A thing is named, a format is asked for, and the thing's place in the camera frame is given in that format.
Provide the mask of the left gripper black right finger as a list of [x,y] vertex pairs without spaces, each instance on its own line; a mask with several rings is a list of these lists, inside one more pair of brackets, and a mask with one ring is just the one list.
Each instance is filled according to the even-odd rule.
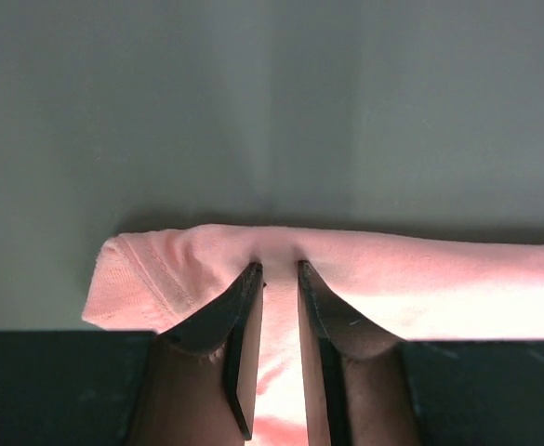
[[544,341],[407,341],[298,264],[311,445],[544,445]]

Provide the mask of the salmon pink t shirt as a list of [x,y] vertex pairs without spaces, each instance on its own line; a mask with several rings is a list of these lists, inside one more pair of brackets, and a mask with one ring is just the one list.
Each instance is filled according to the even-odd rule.
[[202,225],[113,237],[100,249],[82,317],[107,330],[162,333],[259,262],[266,286],[252,441],[304,445],[301,259],[348,304],[406,339],[544,339],[544,245],[277,227]]

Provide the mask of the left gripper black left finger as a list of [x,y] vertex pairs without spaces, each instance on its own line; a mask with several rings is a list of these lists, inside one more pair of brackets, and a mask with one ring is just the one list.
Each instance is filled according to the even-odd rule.
[[152,331],[0,331],[0,445],[242,445],[263,271]]

